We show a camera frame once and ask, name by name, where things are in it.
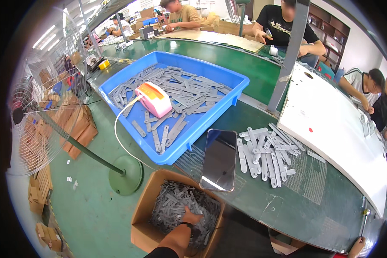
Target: white mug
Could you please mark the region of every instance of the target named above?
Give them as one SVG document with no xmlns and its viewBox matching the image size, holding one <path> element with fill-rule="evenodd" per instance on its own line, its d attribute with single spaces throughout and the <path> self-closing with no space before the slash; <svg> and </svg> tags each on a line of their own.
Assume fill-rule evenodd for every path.
<svg viewBox="0 0 387 258">
<path fill-rule="evenodd" d="M 278 55 L 278 48 L 275 48 L 273 45 L 271 45 L 269 48 L 269 54 L 276 57 Z"/>
</svg>

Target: green workbench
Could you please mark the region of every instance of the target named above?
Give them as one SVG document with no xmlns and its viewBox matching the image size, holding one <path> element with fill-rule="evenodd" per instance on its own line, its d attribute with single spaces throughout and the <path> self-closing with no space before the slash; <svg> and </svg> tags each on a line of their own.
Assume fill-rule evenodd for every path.
<svg viewBox="0 0 387 258">
<path fill-rule="evenodd" d="M 160 50 L 208 61 L 247 76 L 250 84 L 243 93 L 255 99 L 256 104 L 268 104 L 280 71 L 278 64 L 261 56 L 191 40 L 134 41 L 127 51 L 115 50 L 114 45 L 104 46 L 103 50 L 103 55 L 107 57 L 139 59 Z M 97 88 L 126 65 L 111 61 L 107 69 L 90 74 L 88 81 Z M 284 99 L 285 96 L 278 106 L 279 111 Z M 268 127 L 268 123 L 276 122 L 274 116 L 261 111 L 253 103 L 238 101 L 211 128 L 239 133 L 246 131 L 247 127 Z M 194 143 L 199 152 L 204 149 L 205 137 L 203 134 Z M 142 161 L 150 162 L 145 155 L 144 158 Z M 290 168 L 296 169 L 297 173 L 289 176 L 283 187 L 273 189 L 269 181 L 264 182 L 260 177 L 253 179 L 249 173 L 242 173 L 237 166 L 235 190 L 218 195 L 253 219 L 285 235 L 327 250 L 350 250 L 359 237 L 362 225 L 363 195 L 332 165 L 320 163 L 305 154 L 296 157 Z M 199 179 L 198 166 L 184 169 L 184 172 Z M 372 210 L 372 216 L 367 222 L 364 235 L 373 244 L 377 241 L 384 218 L 374 218 L 375 211 L 367 201 L 365 205 Z"/>
</svg>

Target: metal pole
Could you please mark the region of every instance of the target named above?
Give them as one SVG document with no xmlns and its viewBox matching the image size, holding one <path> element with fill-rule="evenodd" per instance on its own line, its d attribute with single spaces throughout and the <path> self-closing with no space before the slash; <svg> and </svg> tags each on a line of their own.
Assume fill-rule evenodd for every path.
<svg viewBox="0 0 387 258">
<path fill-rule="evenodd" d="M 242 28 L 244 27 L 244 18 L 245 18 L 245 5 L 240 5 L 241 7 L 241 22 L 239 24 L 239 35 L 242 37 Z"/>
<path fill-rule="evenodd" d="M 126 35 L 124 34 L 124 31 L 123 31 L 123 28 L 122 28 L 122 23 L 120 22 L 120 17 L 119 17 L 119 13 L 118 12 L 116 12 L 116 18 L 118 18 L 118 26 L 120 28 L 120 32 L 122 32 L 123 40 L 127 43 Z"/>
<path fill-rule="evenodd" d="M 115 167 L 114 165 L 110 164 L 106 160 L 102 159 L 95 153 L 91 152 L 88 148 L 80 144 L 78 141 L 76 141 L 73 137 L 67 134 L 66 131 L 64 131 L 53 119 L 51 119 L 46 112 L 38 112 L 38 114 L 52 127 L 53 130 L 55 130 L 61 137 L 67 138 L 67 141 L 70 142 L 74 147 L 78 148 L 80 151 L 87 154 L 89 157 L 93 158 L 97 162 L 101 163 L 102 165 L 105 165 L 106 167 L 110 168 L 113 171 L 118 172 L 121 175 L 126 175 L 126 170 L 120 169 Z"/>
<path fill-rule="evenodd" d="M 88 34 L 89 34 L 89 38 L 90 40 L 92 41 L 92 44 L 94 46 L 94 49 L 96 49 L 96 53 L 99 57 L 102 56 L 102 53 L 100 53 L 100 50 L 99 50 L 99 47 L 96 43 L 96 39 L 93 37 L 93 34 L 92 32 L 90 31 L 90 28 L 89 28 L 89 24 L 88 24 L 88 19 L 85 18 L 84 16 L 84 11 L 83 11 L 83 6 L 82 6 L 82 0 L 77 0 L 79 2 L 79 9 L 80 9 L 80 13 L 82 14 L 82 18 L 83 18 L 83 21 L 84 21 L 84 25 L 86 26 L 86 29 L 88 30 Z"/>
<path fill-rule="evenodd" d="M 288 43 L 287 54 L 285 55 L 283 67 L 279 72 L 278 80 L 269 100 L 268 110 L 276 111 L 276 108 L 281 101 L 285 88 L 291 78 L 291 73 L 294 69 L 295 61 L 299 54 L 299 47 L 303 41 L 305 26 L 307 25 L 308 8 L 310 0 L 297 0 L 295 7 L 295 18 L 293 22 L 293 29 L 290 34 L 290 41 Z"/>
</svg>

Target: pink device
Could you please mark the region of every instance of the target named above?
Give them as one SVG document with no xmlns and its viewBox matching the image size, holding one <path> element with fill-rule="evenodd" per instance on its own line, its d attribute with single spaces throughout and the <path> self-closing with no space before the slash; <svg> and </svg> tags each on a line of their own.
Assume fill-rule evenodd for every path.
<svg viewBox="0 0 387 258">
<path fill-rule="evenodd" d="M 153 83 L 143 83 L 135 89 L 135 92 L 137 96 L 143 96 L 140 102 L 157 118 L 165 116 L 172 109 L 168 94 Z"/>
</svg>

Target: smartphone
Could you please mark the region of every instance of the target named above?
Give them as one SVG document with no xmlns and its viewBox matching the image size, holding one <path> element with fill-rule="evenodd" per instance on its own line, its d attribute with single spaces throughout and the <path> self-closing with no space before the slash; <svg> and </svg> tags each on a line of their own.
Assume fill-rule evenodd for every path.
<svg viewBox="0 0 387 258">
<path fill-rule="evenodd" d="M 202 189 L 233 191 L 235 163 L 237 161 L 237 132 L 209 129 L 201 181 Z"/>
</svg>

